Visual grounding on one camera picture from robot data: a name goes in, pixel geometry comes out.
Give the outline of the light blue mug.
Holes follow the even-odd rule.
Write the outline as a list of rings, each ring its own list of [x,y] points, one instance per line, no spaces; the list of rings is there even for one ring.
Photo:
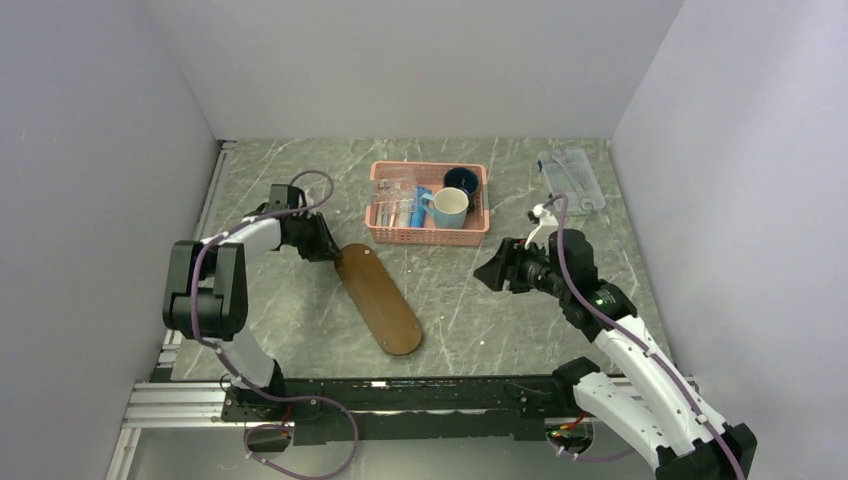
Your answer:
[[[438,229],[462,229],[466,220],[469,198],[465,191],[445,187],[435,193],[423,193],[421,206]]]

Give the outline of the pink plastic basket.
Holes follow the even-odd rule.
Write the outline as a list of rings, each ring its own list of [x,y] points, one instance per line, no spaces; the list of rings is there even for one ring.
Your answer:
[[[372,164],[370,170],[370,181],[374,189],[374,175],[377,166],[408,165],[412,168],[417,186],[424,186],[435,192],[442,187],[444,174],[459,165],[457,163],[434,163],[434,162],[406,162],[406,161],[377,161]],[[475,195],[476,210],[468,214],[462,229],[438,229],[434,226],[433,219],[426,215],[422,228],[385,228],[375,225],[375,212],[372,200],[365,211],[365,225],[371,231],[373,239],[378,243],[392,244],[424,244],[424,245],[452,245],[473,246],[481,244],[483,238],[490,229],[490,207],[489,207],[489,185],[488,172],[481,164],[467,164],[480,180],[480,187]]]

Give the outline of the brown wooden oval tray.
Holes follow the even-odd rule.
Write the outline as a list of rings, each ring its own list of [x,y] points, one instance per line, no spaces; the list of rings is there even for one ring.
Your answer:
[[[420,321],[374,248],[349,244],[334,267],[380,348],[392,356],[415,352],[423,341]]]

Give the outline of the clear acrylic holder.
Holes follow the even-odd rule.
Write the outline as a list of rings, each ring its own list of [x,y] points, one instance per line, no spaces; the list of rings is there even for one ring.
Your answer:
[[[415,206],[417,179],[408,165],[380,164],[373,179],[375,225],[407,228]]]

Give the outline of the dark blue mug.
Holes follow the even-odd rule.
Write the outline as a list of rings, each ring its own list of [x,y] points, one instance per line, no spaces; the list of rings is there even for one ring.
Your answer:
[[[468,199],[467,211],[471,213],[476,210],[475,195],[479,190],[480,180],[471,169],[455,167],[448,170],[443,176],[443,186],[462,190]]]

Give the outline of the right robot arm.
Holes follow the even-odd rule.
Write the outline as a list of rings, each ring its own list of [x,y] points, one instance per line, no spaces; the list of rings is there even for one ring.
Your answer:
[[[555,297],[566,320],[607,355],[640,395],[623,393],[600,367],[580,357],[552,374],[557,411],[583,410],[602,420],[652,468],[658,479],[745,479],[757,439],[744,423],[729,424],[657,347],[637,309],[603,280],[594,249],[572,229],[553,233],[545,247],[505,238],[474,272],[492,291],[532,290]]]

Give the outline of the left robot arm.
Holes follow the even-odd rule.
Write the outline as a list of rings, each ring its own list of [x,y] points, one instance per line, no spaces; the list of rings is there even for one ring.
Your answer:
[[[163,300],[165,326],[210,349],[231,374],[235,389],[249,393],[248,407],[264,420],[285,411],[288,394],[279,363],[247,325],[247,265],[284,246],[309,262],[335,261],[341,255],[305,192],[274,184],[268,200],[236,226],[173,245]]]

